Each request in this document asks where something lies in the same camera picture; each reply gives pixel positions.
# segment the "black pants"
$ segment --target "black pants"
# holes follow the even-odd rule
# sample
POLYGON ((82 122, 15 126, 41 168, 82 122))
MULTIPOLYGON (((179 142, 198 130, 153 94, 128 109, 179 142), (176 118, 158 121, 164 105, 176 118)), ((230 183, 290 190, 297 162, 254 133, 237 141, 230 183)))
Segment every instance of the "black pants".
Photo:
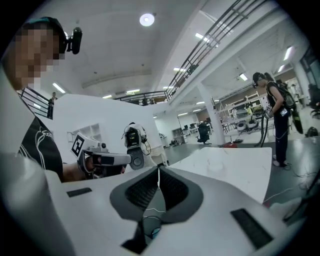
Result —
POLYGON ((286 151, 288 147, 288 119, 289 115, 281 116, 280 114, 274 116, 275 127, 275 155, 276 160, 281 166, 286 160, 286 151))

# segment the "black cap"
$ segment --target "black cap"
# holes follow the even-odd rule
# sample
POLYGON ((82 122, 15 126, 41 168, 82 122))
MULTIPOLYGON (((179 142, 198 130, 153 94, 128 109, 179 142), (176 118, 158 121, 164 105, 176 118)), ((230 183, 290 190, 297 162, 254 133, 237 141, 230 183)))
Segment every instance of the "black cap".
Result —
POLYGON ((266 79, 266 76, 264 74, 261 74, 259 72, 253 74, 252 80, 254 84, 257 84, 257 82, 262 79, 266 79))
POLYGON ((67 37, 65 32, 56 18, 52 17, 42 17, 40 19, 31 19, 27 22, 27 24, 35 24, 35 23, 45 23, 48 24, 53 30, 55 30, 59 35, 59 53, 64 54, 67 48, 67 37))

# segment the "round ceiling lamp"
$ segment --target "round ceiling lamp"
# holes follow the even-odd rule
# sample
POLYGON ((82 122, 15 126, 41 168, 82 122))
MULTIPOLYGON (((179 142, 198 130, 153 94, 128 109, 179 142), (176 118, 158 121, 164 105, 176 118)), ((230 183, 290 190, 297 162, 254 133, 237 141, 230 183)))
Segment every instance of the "round ceiling lamp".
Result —
POLYGON ((145 13, 140 17, 140 24, 144 27, 149 27, 155 22, 155 17, 150 13, 145 13))

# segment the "black slot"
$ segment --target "black slot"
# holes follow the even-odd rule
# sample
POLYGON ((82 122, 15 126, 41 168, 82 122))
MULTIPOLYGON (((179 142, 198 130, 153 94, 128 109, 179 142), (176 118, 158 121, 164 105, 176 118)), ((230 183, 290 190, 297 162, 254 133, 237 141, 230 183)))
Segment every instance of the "black slot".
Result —
POLYGON ((272 241, 272 237, 245 209, 234 210, 230 213, 256 249, 259 249, 272 241))
POLYGON ((89 193, 89 192, 92 192, 91 188, 84 187, 77 190, 68 191, 67 194, 70 198, 72 198, 72 197, 80 196, 82 194, 89 193))

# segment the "white table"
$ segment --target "white table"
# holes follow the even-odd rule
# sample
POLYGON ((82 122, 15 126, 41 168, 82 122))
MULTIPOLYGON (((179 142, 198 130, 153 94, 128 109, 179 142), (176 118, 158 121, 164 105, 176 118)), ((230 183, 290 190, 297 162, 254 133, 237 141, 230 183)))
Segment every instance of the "white table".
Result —
POLYGON ((204 147, 170 167, 227 182, 262 204, 271 161, 270 147, 204 147))

